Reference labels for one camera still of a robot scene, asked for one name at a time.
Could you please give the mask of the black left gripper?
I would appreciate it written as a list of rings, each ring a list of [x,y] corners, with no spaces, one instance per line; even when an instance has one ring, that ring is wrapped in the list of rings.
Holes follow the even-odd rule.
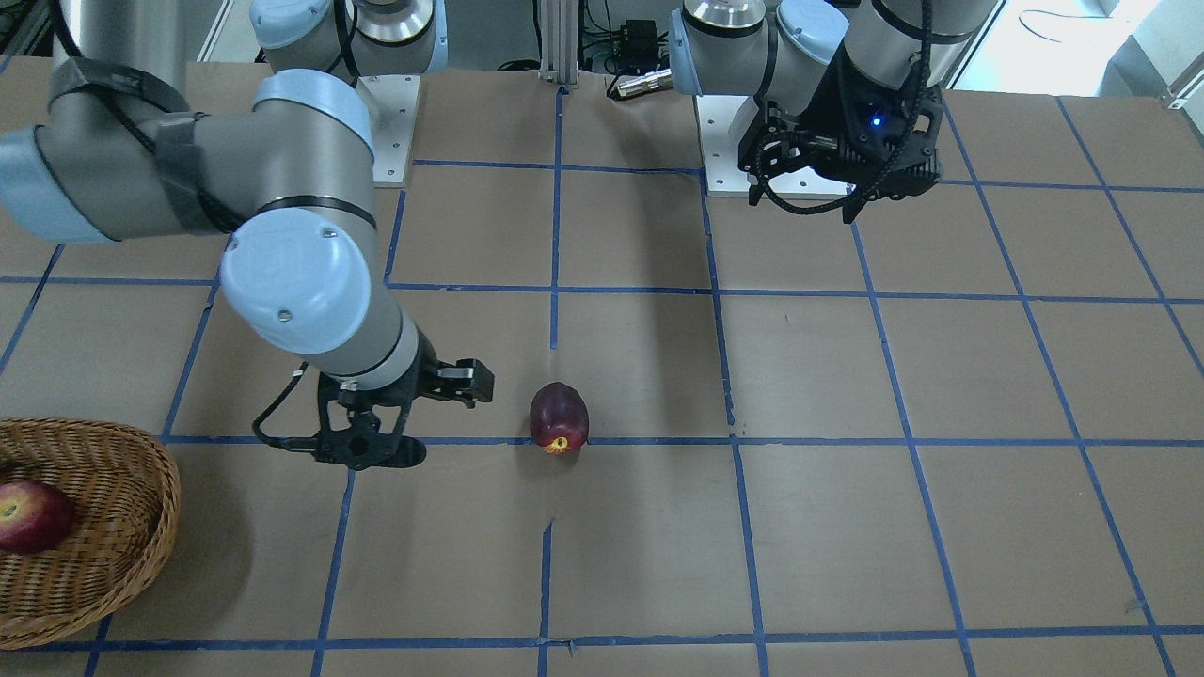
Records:
[[[816,95],[799,113],[755,96],[757,120],[746,133],[757,177],[748,204],[773,202],[792,214],[838,211],[852,223],[868,204],[923,196],[942,183],[938,137],[944,119],[942,86],[929,86],[929,60],[911,55],[898,88],[878,86],[850,55],[838,55],[818,82]],[[846,196],[801,207],[779,198],[771,179],[811,167],[822,179],[852,187]]]

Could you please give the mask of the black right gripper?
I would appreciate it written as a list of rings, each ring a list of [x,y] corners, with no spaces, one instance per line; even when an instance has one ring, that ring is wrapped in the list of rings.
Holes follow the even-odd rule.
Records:
[[[417,338],[417,355],[390,385],[374,390],[374,402],[405,408],[425,398],[458,401],[470,410],[477,404],[492,402],[495,373],[482,360],[464,358],[455,364],[443,363],[420,329],[412,334]]]

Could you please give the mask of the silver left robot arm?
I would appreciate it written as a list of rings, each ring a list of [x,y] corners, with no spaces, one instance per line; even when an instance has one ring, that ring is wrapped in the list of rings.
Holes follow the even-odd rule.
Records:
[[[722,196],[852,223],[942,181],[943,86],[993,1],[684,1],[675,92],[696,102],[706,178]]]

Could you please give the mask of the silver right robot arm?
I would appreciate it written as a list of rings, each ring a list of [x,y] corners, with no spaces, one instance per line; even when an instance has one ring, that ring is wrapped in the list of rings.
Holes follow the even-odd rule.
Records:
[[[314,366],[349,410],[472,407],[494,376],[448,364],[374,281],[380,145],[358,86],[445,64],[438,1],[254,1],[272,72],[252,110],[185,102],[176,1],[52,1],[63,59],[45,125],[2,136],[2,207],[57,245],[228,234],[229,304]]]

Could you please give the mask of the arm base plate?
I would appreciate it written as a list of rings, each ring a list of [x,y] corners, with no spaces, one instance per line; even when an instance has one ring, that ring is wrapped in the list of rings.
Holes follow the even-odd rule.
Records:
[[[757,120],[757,104],[750,96],[704,95],[695,98],[698,141],[706,165],[706,192],[712,198],[748,198],[757,182],[752,167],[755,151],[745,141]],[[811,167],[801,167],[771,179],[771,189],[787,201],[821,204],[843,198],[850,186],[822,179]]]
[[[377,188],[405,188],[417,133],[421,77],[417,73],[379,73],[358,81],[358,94],[367,106],[372,126]]]

